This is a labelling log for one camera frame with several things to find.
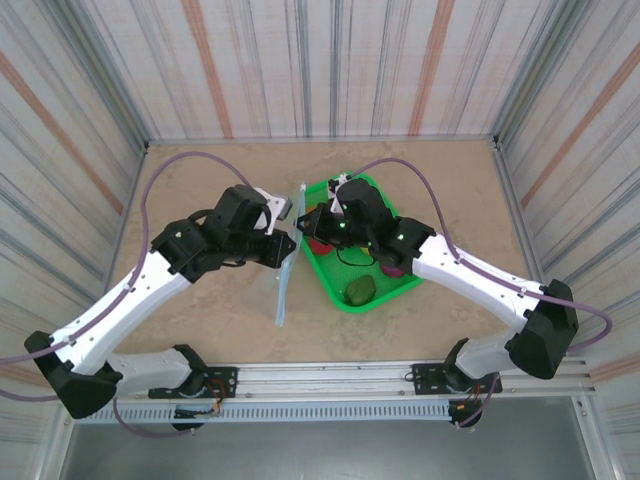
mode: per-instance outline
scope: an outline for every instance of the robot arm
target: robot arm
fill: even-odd
[[[306,236],[336,248],[368,247],[381,264],[435,281],[491,311],[507,326],[504,333],[463,339],[444,364],[452,391],[467,391],[485,375],[520,368],[537,378],[555,375],[578,329],[574,309],[553,305],[503,287],[460,264],[445,238],[412,218],[394,217],[380,192],[363,179],[346,175],[329,183],[329,202],[300,217]],[[457,250],[468,262],[529,291],[572,300],[568,286],[549,286],[518,278]]]
[[[131,273],[65,327],[51,335],[33,333],[25,341],[29,352],[67,343],[35,362],[71,416],[83,418],[116,395],[151,388],[180,389],[186,396],[197,393],[205,380],[206,365],[188,345],[151,354],[112,352],[160,305],[205,273],[249,261],[280,268],[295,243],[274,227],[290,208],[287,198],[244,185],[230,187],[213,210],[167,225],[151,242],[134,287],[86,334],[68,341],[127,287]]]

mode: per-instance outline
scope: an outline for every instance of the avocado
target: avocado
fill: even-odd
[[[347,305],[359,307],[366,305],[376,295],[376,282],[371,275],[365,275],[351,282],[344,291]]]

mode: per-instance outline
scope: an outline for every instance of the purple cable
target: purple cable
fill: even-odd
[[[498,384],[498,377],[499,375],[497,373],[493,375],[493,382],[491,382],[491,388],[489,389],[489,393],[487,393],[487,398],[484,399],[484,402],[482,402],[478,410],[473,412],[473,415],[456,424],[458,428],[464,427],[467,423],[471,422],[474,418],[482,413],[482,410],[484,410],[484,407],[487,405],[487,403],[489,403],[489,400],[491,400],[491,395],[493,395],[493,392],[496,389],[496,385]]]
[[[136,283],[136,281],[138,280],[138,277],[140,276],[140,272],[142,271],[142,268],[144,267],[144,261],[145,261],[145,257],[147,254],[147,251],[149,249],[149,217],[147,215],[147,198],[149,197],[149,192],[151,191],[151,187],[153,186],[154,182],[156,181],[156,179],[160,176],[160,174],[172,163],[185,158],[185,157],[204,157],[204,158],[208,158],[210,160],[214,160],[216,162],[218,162],[219,164],[227,167],[229,170],[231,170],[233,173],[235,173],[238,178],[247,186],[251,186],[251,184],[249,183],[249,180],[247,180],[247,178],[242,175],[242,173],[240,173],[240,171],[234,167],[233,165],[231,165],[229,162],[227,162],[226,160],[216,156],[216,155],[212,155],[210,153],[206,153],[206,152],[184,152],[184,153],[179,153],[177,155],[174,155],[173,157],[169,158],[168,160],[166,160],[162,165],[160,165],[158,167],[158,169],[153,172],[153,174],[151,175],[151,178],[149,179],[149,181],[147,182],[147,185],[144,188],[144,191],[142,192],[142,197],[140,199],[140,213],[142,214],[142,244],[140,246],[140,254],[138,256],[138,261],[136,262],[136,266],[133,269],[133,272],[131,274],[131,278],[129,279],[128,282],[128,289],[122,290],[118,296],[116,296],[116,298],[113,299],[113,302],[111,302],[102,312],[100,312],[98,315],[96,315],[96,317],[91,320],[90,322],[88,322],[86,325],[84,325],[82,328],[78,329],[78,331],[76,333],[74,333],[73,335],[69,335],[69,343],[73,342],[74,340],[77,340],[81,335],[84,335],[86,332],[88,332],[89,330],[91,330],[93,327],[95,327],[100,321],[102,321],[102,319],[104,319],[107,315],[109,315],[119,304],[120,302],[122,302],[122,300],[124,299],[124,297],[127,296],[127,293],[129,293],[129,291],[131,290],[131,288],[134,286],[134,284]],[[26,362],[29,360],[35,360],[36,358],[40,358],[40,357],[44,357],[45,355],[48,355],[50,353],[53,353],[57,350],[60,350],[62,347],[64,347],[65,345],[67,345],[67,342],[58,342],[56,344],[51,345],[50,347],[44,348],[42,350],[38,350],[37,352],[33,352],[33,353],[27,353],[27,354],[23,354],[23,355],[16,355],[15,357],[7,357],[7,358],[0,358],[0,365],[12,365],[14,363],[20,363],[20,362]],[[0,391],[0,395],[2,396],[6,396],[4,395],[3,391]]]
[[[478,267],[477,265],[474,265],[473,263],[467,261],[465,258],[460,256],[460,254],[458,253],[458,250],[456,249],[456,246],[453,244],[453,240],[451,238],[451,234],[449,233],[449,229],[447,228],[447,224],[444,221],[444,215],[442,214],[442,209],[440,208],[440,203],[438,202],[438,199],[436,198],[436,194],[433,191],[433,188],[431,188],[431,185],[429,184],[429,181],[427,180],[427,178],[422,174],[422,172],[420,170],[418,170],[415,167],[415,165],[413,165],[413,164],[411,164],[411,163],[409,163],[406,160],[403,160],[401,158],[393,158],[393,157],[381,158],[379,160],[371,162],[371,163],[365,165],[364,167],[356,170],[353,175],[356,176],[356,175],[364,172],[365,170],[369,170],[370,168],[375,167],[376,165],[380,165],[381,163],[399,163],[401,165],[404,165],[405,167],[410,168],[416,175],[418,175],[420,180],[422,180],[422,183],[424,184],[425,187],[427,187],[427,190],[429,191],[429,196],[431,197],[431,201],[433,202],[433,206],[436,209],[436,213],[438,215],[438,220],[440,220],[440,226],[442,227],[442,234],[443,234],[443,236],[445,238],[445,241],[447,242],[447,246],[449,247],[449,250],[451,250],[451,254],[454,256],[454,258],[459,263],[461,263],[465,267],[469,268],[470,270],[474,271],[478,275],[482,275],[483,277],[491,280],[492,282],[497,283],[498,285],[501,285],[501,286],[503,286],[505,288],[508,288],[509,290],[513,290],[514,292],[521,292],[521,287],[519,287],[518,285],[514,285],[512,283],[507,282],[506,280],[498,278],[495,275],[483,270],[482,268]],[[543,295],[543,294],[540,294],[540,293],[531,292],[529,290],[525,290],[522,293],[524,293],[528,297],[537,298],[538,300],[542,300],[544,302],[554,303],[556,305],[562,305],[563,307],[569,307],[569,308],[575,308],[575,309],[578,309],[578,310],[583,310],[585,312],[588,312],[588,313],[591,313],[593,315],[596,315],[596,316],[602,318],[605,321],[605,327],[599,334],[595,335],[593,338],[590,338],[589,340],[586,340],[584,342],[578,343],[576,345],[572,345],[571,347],[569,347],[568,351],[574,351],[574,350],[578,350],[580,348],[591,346],[594,343],[599,342],[600,340],[602,340],[607,335],[609,335],[609,333],[613,329],[613,320],[611,320],[611,317],[609,317],[609,315],[607,315],[606,313],[598,310],[597,308],[591,307],[589,305],[584,305],[582,303],[571,302],[569,300],[563,300],[563,299],[560,299],[560,298],[550,297],[549,295]]]
[[[175,432],[159,433],[159,432],[150,432],[149,430],[146,430],[141,427],[134,427],[132,425],[129,425],[127,422],[125,422],[124,418],[122,418],[122,416],[120,415],[120,412],[118,412],[118,399],[116,397],[113,397],[112,404],[113,404],[113,414],[115,415],[118,423],[121,426],[123,426],[127,431],[129,431],[129,433],[133,433],[134,435],[138,435],[139,437],[173,438],[173,437],[181,437],[182,435],[187,435],[188,433],[193,432],[192,429],[189,429],[189,430],[181,430],[181,431],[175,431]]]
[[[58,400],[57,395],[45,395],[43,397],[27,397],[26,395],[20,395],[18,393],[7,392],[0,388],[0,397],[5,397],[10,400],[16,400],[18,402],[53,402]]]

